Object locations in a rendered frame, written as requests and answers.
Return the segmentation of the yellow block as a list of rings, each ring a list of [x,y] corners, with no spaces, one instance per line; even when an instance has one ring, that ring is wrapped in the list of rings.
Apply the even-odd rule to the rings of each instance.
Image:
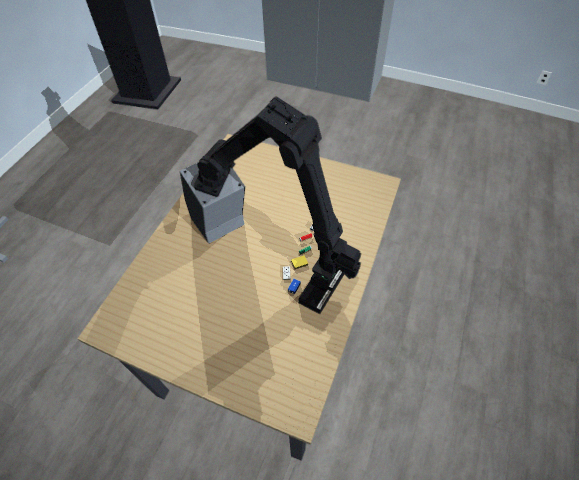
[[[305,256],[291,259],[291,261],[292,261],[292,264],[293,264],[295,269],[308,265],[308,262],[307,262]]]

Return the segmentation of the blue battery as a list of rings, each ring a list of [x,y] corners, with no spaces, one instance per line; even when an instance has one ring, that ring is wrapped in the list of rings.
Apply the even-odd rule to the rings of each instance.
[[[292,283],[290,284],[290,286],[288,288],[288,292],[295,294],[296,291],[298,290],[300,284],[301,284],[301,281],[293,279]]]

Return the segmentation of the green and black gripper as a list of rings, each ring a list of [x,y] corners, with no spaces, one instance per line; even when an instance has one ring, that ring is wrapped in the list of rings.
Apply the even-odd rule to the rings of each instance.
[[[323,277],[323,279],[325,279],[325,280],[328,280],[328,279],[331,280],[331,278],[334,276],[336,270],[337,270],[339,267],[337,267],[337,269],[335,270],[335,272],[334,272],[333,274],[331,274],[331,273],[323,270],[323,265],[324,265],[324,261],[333,261],[333,260],[335,260],[335,259],[336,259],[336,258],[334,258],[334,259],[332,259],[332,260],[326,260],[326,259],[322,258],[321,255],[320,255],[320,256],[319,256],[319,259],[317,260],[317,262],[315,263],[315,265],[314,265],[313,268],[312,268],[312,272],[314,272],[314,273],[316,273],[316,274],[317,274],[317,273],[320,274],[320,275]]]

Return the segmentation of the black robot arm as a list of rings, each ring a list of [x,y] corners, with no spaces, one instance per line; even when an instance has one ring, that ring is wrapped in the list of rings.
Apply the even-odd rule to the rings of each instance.
[[[314,117],[307,116],[275,96],[254,122],[251,120],[226,141],[218,140],[199,160],[199,175],[194,189],[218,197],[230,167],[236,165],[233,161],[271,137],[279,146],[284,165],[296,170],[321,257],[326,260],[336,258],[324,261],[323,270],[333,274],[339,267],[351,279],[360,269],[361,253],[340,238],[342,225],[334,214],[320,163],[318,143],[322,137],[319,125]]]

